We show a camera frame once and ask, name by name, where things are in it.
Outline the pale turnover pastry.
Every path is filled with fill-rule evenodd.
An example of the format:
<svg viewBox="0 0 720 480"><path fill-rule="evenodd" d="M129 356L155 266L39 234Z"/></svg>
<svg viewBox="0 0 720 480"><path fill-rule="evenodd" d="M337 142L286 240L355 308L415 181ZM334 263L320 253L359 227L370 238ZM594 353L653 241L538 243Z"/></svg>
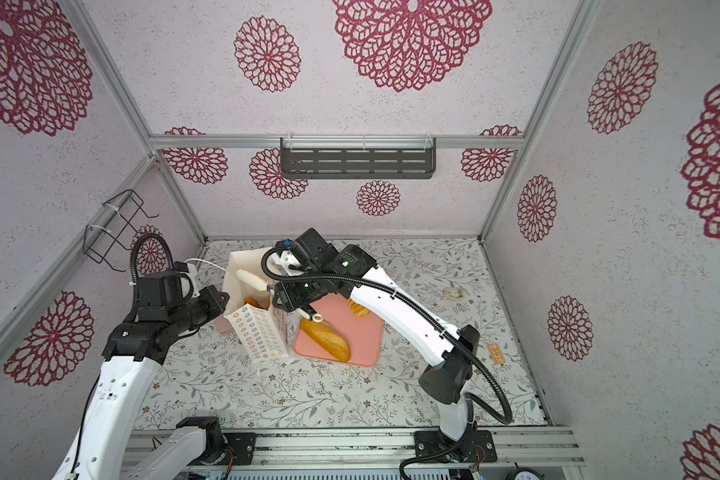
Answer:
<svg viewBox="0 0 720 480"><path fill-rule="evenodd" d="M255 308L266 310L269 304L266 301L259 301L255 297L247 296L244 298L244 303Z"/></svg>

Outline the white printed paper bag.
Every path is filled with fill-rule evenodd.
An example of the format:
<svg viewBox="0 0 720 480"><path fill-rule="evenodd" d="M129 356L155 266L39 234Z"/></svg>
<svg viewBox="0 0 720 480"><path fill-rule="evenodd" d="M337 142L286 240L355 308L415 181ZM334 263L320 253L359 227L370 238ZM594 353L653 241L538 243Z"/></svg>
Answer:
<svg viewBox="0 0 720 480"><path fill-rule="evenodd" d="M192 273L196 273L201 265L216 268L224 273L220 290L227 293L230 299L221 316L230 322L232 330L229 333L235 333L252 361L269 361L288 357L290 354L287 315L273 306L269 290L256 291L240 282L235 274L237 269L245 269L269 284L270 278L263 273L260 265L266 251L267 248L233 251L226 266L205 259L188 259ZM247 305L244 303L244 298L247 296L266 301L269 307L263 310Z"/></svg>

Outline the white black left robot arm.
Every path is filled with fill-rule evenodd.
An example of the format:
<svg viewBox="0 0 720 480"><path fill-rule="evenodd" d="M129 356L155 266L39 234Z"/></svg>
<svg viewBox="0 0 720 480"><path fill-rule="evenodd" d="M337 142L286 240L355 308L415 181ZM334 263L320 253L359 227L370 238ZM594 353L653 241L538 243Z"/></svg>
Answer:
<svg viewBox="0 0 720 480"><path fill-rule="evenodd" d="M132 309L111 332L100 373L56 479L117 479L149 387L170 348L225 312L230 296L197 288L184 263L135 276Z"/></svg>

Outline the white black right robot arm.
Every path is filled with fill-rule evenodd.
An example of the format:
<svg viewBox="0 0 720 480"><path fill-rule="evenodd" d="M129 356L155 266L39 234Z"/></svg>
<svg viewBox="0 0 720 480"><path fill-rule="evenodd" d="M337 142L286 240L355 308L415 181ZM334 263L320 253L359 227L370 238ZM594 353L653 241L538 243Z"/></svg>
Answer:
<svg viewBox="0 0 720 480"><path fill-rule="evenodd" d="M453 441L468 430L473 413L463 398L472 376L469 357L476 351L477 331L463 337L446 322L400 288L376 259L357 245L337 250L313 228L295 240L283 240L260 260L273 281L274 306L318 322L328 316L314 303L340 295L368 309L413 345L428 364L419 379L421 388L438 403L440 433Z"/></svg>

